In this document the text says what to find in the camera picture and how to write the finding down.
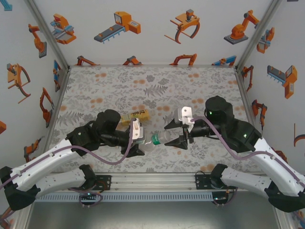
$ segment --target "plastic bottle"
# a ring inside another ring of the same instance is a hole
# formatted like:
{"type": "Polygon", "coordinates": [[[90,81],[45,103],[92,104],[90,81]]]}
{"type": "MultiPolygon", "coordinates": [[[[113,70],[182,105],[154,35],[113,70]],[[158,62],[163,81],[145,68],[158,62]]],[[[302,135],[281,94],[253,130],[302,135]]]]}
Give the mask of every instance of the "plastic bottle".
{"type": "Polygon", "coordinates": [[[139,145],[139,149],[144,152],[151,152],[156,145],[168,143],[171,140],[171,134],[167,130],[161,131],[155,135],[147,135],[145,142],[139,145]]]}
{"type": "Polygon", "coordinates": [[[150,120],[151,116],[154,114],[155,114],[154,110],[141,110],[141,111],[132,112],[130,114],[122,114],[120,123],[123,126],[128,126],[132,118],[138,118],[140,122],[148,121],[150,120]]]}

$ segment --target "clear plastic bottle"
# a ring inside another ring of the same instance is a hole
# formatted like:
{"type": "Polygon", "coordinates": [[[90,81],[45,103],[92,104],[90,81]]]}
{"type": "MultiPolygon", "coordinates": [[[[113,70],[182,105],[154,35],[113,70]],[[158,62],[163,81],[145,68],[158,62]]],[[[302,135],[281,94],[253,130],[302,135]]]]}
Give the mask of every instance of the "clear plastic bottle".
{"type": "Polygon", "coordinates": [[[144,152],[151,152],[154,150],[156,145],[168,143],[170,140],[170,132],[164,130],[155,135],[147,135],[145,142],[139,145],[139,149],[144,152]]]}

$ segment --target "floral tablecloth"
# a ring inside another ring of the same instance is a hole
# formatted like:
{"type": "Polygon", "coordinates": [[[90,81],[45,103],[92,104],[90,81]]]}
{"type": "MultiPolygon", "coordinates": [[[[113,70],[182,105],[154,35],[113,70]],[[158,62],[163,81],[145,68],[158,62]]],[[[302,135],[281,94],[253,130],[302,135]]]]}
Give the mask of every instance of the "floral tablecloth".
{"type": "MultiPolygon", "coordinates": [[[[142,109],[154,111],[152,119],[143,123],[145,131],[153,134],[164,129],[178,107],[191,106],[193,115],[203,115],[205,101],[215,95],[233,104],[236,118],[247,120],[233,68],[74,67],[50,147],[106,109],[116,110],[120,114],[142,109]]],[[[171,133],[174,139],[182,130],[177,128],[171,133]]],[[[117,147],[100,147],[96,153],[109,161],[122,157],[117,147]]],[[[158,146],[145,156],[128,158],[116,166],[85,155],[56,171],[65,172],[82,164],[90,164],[96,172],[196,172],[200,169],[211,171],[217,163],[245,172],[260,171],[250,161],[234,160],[220,141],[208,138],[196,138],[188,150],[158,146]]]]}

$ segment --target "vent grate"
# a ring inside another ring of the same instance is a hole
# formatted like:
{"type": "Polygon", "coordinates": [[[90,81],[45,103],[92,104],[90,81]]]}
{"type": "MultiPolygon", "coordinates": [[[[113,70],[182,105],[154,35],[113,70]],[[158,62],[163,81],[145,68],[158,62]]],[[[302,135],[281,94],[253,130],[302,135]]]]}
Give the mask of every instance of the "vent grate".
{"type": "MultiPolygon", "coordinates": [[[[78,202],[79,193],[51,193],[47,194],[36,202],[78,202]]],[[[211,192],[147,192],[147,193],[102,193],[103,202],[169,202],[169,201],[213,201],[211,192]]],[[[97,201],[100,198],[92,197],[91,200],[82,202],[97,201]]]]}

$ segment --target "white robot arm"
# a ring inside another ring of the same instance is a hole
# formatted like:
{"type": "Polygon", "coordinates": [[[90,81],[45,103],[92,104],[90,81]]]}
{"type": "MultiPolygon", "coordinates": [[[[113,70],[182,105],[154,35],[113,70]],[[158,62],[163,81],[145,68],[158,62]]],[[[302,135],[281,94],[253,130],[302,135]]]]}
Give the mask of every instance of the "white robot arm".
{"type": "Polygon", "coordinates": [[[134,119],[131,126],[125,131],[116,130],[121,116],[114,110],[100,112],[96,121],[77,127],[67,134],[55,147],[31,160],[16,167],[3,167],[0,169],[0,179],[4,193],[11,210],[20,210],[30,205],[45,194],[74,188],[87,190],[96,184],[96,175],[89,165],[60,174],[51,174],[57,167],[74,160],[90,151],[96,150],[100,145],[120,146],[123,161],[126,157],[141,156],[144,152],[139,150],[139,143],[145,139],[143,127],[139,119],[134,119]]]}
{"type": "Polygon", "coordinates": [[[205,113],[204,117],[193,118],[190,107],[175,112],[165,129],[182,127],[183,135],[165,145],[187,149],[188,142],[193,143],[196,137],[217,135],[235,159],[252,160],[267,176],[255,176],[217,164],[210,175],[214,187],[226,185],[252,191],[285,212],[305,208],[305,176],[291,168],[251,124],[235,119],[230,103],[219,96],[209,98],[205,113]],[[237,153],[252,153],[239,157],[232,149],[237,153]]]}

